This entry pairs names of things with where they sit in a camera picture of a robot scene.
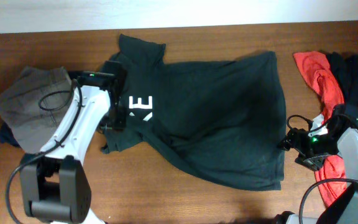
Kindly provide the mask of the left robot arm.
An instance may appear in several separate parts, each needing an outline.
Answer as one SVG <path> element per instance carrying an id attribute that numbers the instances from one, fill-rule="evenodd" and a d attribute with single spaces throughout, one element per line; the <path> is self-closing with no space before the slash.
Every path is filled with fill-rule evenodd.
<path id="1" fill-rule="evenodd" d="M 71 103 L 57 130 L 36 154 L 25 154 L 18 168 L 24 212 L 44 223 L 102 223 L 91 210 L 91 187 L 83 169 L 97 129 L 123 130 L 120 102 L 127 72 L 106 61 L 101 72 L 79 71 Z"/>

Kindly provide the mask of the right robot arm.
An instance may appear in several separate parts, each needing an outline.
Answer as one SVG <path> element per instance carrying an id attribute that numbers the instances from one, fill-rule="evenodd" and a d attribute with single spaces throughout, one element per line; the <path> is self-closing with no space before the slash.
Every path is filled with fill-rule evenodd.
<path id="1" fill-rule="evenodd" d="M 284 211 L 273 223 L 358 223 L 358 108 L 338 104 L 327 121 L 318 116 L 307 123 L 308 130 L 290 128 L 278 147 L 285 151 L 295 149 L 295 162 L 312 171 L 322 170 L 329 156 L 339 156 L 344 161 L 346 176 L 317 181 L 303 195 L 298 213 Z M 328 183 L 347 186 L 318 218 L 305 217 L 303 210 L 311 191 Z"/>

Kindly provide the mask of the dark green Nike t-shirt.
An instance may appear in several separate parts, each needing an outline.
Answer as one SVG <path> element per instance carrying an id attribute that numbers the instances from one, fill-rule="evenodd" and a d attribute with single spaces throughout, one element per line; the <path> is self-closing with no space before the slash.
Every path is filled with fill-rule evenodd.
<path id="1" fill-rule="evenodd" d="M 286 106 L 272 51 L 239 60 L 163 61 L 165 44 L 126 35 L 112 56 L 127 71 L 122 131 L 102 152 L 149 143 L 190 175 L 241 190 L 280 190 Z"/>

